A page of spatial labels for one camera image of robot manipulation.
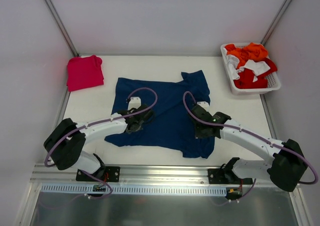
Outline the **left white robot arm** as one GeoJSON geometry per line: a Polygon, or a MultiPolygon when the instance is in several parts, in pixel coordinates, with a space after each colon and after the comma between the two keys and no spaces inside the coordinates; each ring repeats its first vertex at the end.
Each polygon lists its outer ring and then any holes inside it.
{"type": "Polygon", "coordinates": [[[77,181],[103,181],[111,177],[110,171],[96,153],[87,153],[84,146],[97,139],[122,133],[135,133],[155,117],[146,104],[130,110],[121,110],[109,119],[89,123],[76,123],[63,119],[45,140],[45,165],[58,170],[77,169],[77,181]]]}

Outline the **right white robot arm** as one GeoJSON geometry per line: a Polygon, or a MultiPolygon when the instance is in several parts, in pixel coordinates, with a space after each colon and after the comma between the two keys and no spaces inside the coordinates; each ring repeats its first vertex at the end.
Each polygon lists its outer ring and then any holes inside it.
{"type": "Polygon", "coordinates": [[[252,135],[230,116],[217,112],[211,115],[199,104],[191,110],[195,136],[200,139],[216,137],[233,142],[260,157],[260,160],[231,158],[220,169],[209,171],[213,184],[246,184],[253,179],[270,180],[278,188],[292,192],[307,170],[298,142],[265,139],[252,135]]]}

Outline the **navy blue t-shirt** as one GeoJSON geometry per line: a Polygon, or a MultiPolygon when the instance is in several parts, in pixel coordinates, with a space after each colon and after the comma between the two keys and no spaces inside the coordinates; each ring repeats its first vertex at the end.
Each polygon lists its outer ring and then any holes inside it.
{"type": "Polygon", "coordinates": [[[127,109],[125,99],[134,90],[143,104],[150,106],[155,96],[158,100],[152,108],[154,118],[142,130],[128,134],[105,137],[105,141],[118,147],[159,146],[182,152],[184,158],[208,158],[214,150],[214,137],[197,139],[194,125],[184,105],[193,106],[192,100],[209,103],[210,90],[203,71],[182,72],[182,81],[160,82],[119,78],[115,87],[112,112],[127,109]]]}

